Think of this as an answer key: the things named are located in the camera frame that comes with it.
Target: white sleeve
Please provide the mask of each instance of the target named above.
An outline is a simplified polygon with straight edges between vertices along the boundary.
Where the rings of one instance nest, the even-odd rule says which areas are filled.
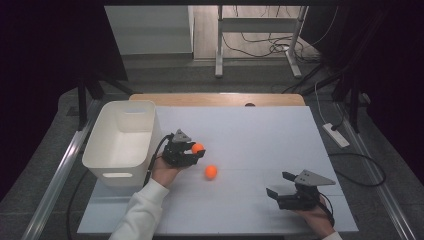
[[[128,203],[127,212],[110,240],[150,240],[162,215],[162,202],[169,190],[155,180],[134,193]]]
[[[333,232],[331,235],[323,238],[322,240],[342,240],[342,237],[340,237],[338,232]]]

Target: table leg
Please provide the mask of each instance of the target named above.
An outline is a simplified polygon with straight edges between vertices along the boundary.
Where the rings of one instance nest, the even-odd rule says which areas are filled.
[[[299,16],[297,17],[297,23],[293,32],[292,40],[290,42],[290,46],[286,49],[286,52],[285,52],[287,60],[289,61],[289,64],[290,64],[290,68],[295,78],[302,77],[302,73],[300,72],[299,66],[297,65],[297,62],[296,62],[296,56],[294,54],[294,50],[296,47],[297,39],[299,38],[300,29],[302,29],[303,20],[305,19],[306,8],[307,8],[306,6],[300,7],[300,12],[299,12]]]
[[[222,5],[218,6],[218,45],[216,48],[215,77],[221,78],[223,75],[223,49],[222,49]]]

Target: wall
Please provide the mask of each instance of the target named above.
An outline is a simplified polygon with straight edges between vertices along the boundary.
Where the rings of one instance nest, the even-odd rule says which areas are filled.
[[[193,52],[192,6],[105,6],[121,55]]]

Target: floor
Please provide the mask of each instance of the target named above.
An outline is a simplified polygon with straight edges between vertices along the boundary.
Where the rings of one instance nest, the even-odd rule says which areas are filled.
[[[207,11],[207,7],[197,9]],[[210,14],[202,14],[214,19],[213,10]],[[256,16],[269,12],[270,16],[276,12],[274,8],[256,9]],[[296,9],[288,9],[291,16]],[[226,8],[224,14],[233,14],[232,7]],[[196,26],[201,24],[197,18]],[[284,89],[299,82],[290,71],[287,61],[282,56],[277,58],[245,59],[245,56],[224,50],[224,76],[216,79],[214,76],[214,47],[212,43],[200,45],[207,40],[216,41],[213,37],[203,36],[204,41],[196,37],[195,60],[178,58],[143,59],[124,56],[124,64],[129,76],[128,82],[123,84],[137,92],[167,93],[167,92],[257,92],[281,93]],[[228,37],[230,45],[237,46],[255,54],[267,53],[269,46],[259,47],[256,44],[247,44]],[[300,68],[305,75],[316,64],[301,63]],[[313,87],[314,83],[331,74],[331,69],[319,71],[310,82],[303,87]],[[103,103],[111,100],[124,100],[128,96],[121,91],[102,83],[107,95]],[[387,173],[385,186],[390,189],[393,202],[396,203],[407,219],[415,234],[415,239],[424,239],[424,187],[412,174],[401,156],[390,145],[366,113],[366,105],[359,109],[359,134],[349,134],[349,126],[344,124],[340,131],[351,141],[352,146],[340,149],[322,130],[323,119],[327,122],[338,123],[342,118],[339,105],[331,99],[334,84],[330,84],[317,91],[316,95],[305,96],[307,106],[310,107],[317,128],[320,131],[324,145],[329,153],[357,152],[353,144],[358,139],[366,146],[370,156],[376,159]],[[77,94],[72,90],[62,95],[58,102],[59,110],[43,142],[40,144],[33,158],[12,190],[0,203],[0,239],[20,239],[30,219],[33,216],[56,168],[69,145],[78,126]],[[84,175],[81,157],[77,156],[71,173],[64,185],[59,199],[48,219],[40,239],[107,239],[107,236],[81,236],[76,234],[79,221],[84,213],[85,206],[94,186],[96,178],[88,173]],[[335,169],[351,174],[352,177],[364,181],[370,180],[367,164],[364,160],[355,157],[331,158]],[[384,204],[384,196],[379,189],[363,188],[339,177],[352,214],[354,215],[359,233],[342,233],[343,239],[404,239],[398,234],[391,216],[388,214],[391,205]],[[288,240],[311,239],[307,236],[288,236]],[[264,237],[260,239],[277,239]]]

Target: power strip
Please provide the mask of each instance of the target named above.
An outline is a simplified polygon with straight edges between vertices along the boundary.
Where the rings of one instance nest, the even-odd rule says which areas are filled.
[[[339,145],[340,148],[349,146],[349,142],[339,133],[339,131],[337,131],[337,129],[335,131],[331,130],[332,126],[333,124],[327,123],[324,124],[322,127],[328,133],[328,135],[330,135],[330,137],[337,143],[337,145]]]

